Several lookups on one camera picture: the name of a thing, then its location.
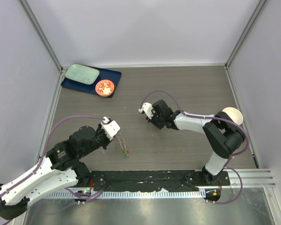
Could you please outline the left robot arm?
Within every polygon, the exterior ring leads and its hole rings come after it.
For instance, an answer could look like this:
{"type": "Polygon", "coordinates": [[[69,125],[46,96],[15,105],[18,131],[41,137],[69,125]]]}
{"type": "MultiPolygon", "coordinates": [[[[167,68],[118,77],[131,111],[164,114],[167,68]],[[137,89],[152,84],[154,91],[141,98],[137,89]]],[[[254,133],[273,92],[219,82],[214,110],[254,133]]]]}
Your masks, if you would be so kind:
{"type": "Polygon", "coordinates": [[[100,123],[97,129],[83,126],[48,151],[40,165],[8,184],[0,184],[0,217],[12,220],[58,190],[87,186],[90,172],[80,159],[101,147],[106,149],[119,130],[114,121],[100,123]]]}

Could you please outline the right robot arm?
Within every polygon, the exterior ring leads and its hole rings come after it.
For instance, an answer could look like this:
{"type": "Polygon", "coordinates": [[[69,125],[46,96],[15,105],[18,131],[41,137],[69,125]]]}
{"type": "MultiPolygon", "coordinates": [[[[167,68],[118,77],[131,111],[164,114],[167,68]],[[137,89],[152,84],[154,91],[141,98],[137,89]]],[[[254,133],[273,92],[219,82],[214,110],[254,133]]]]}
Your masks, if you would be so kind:
{"type": "Polygon", "coordinates": [[[139,113],[158,129],[190,130],[206,136],[213,153],[202,168],[202,179],[207,185],[215,184],[234,152],[248,139],[241,127],[242,114],[236,108],[225,108],[215,115],[197,115],[172,111],[164,100],[154,104],[145,102],[139,113]]]}

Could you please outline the large metal keyring with rings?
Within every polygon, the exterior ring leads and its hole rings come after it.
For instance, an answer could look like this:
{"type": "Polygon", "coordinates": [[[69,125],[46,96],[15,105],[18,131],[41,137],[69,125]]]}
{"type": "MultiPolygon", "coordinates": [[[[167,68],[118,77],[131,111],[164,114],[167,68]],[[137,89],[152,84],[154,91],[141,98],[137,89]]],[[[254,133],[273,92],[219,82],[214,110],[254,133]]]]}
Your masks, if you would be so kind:
{"type": "Polygon", "coordinates": [[[120,146],[120,149],[122,151],[122,153],[124,154],[125,152],[128,152],[129,153],[129,150],[128,150],[128,147],[126,145],[126,142],[125,142],[125,139],[123,138],[122,134],[121,133],[118,133],[117,136],[117,141],[118,141],[118,144],[120,146]]]}

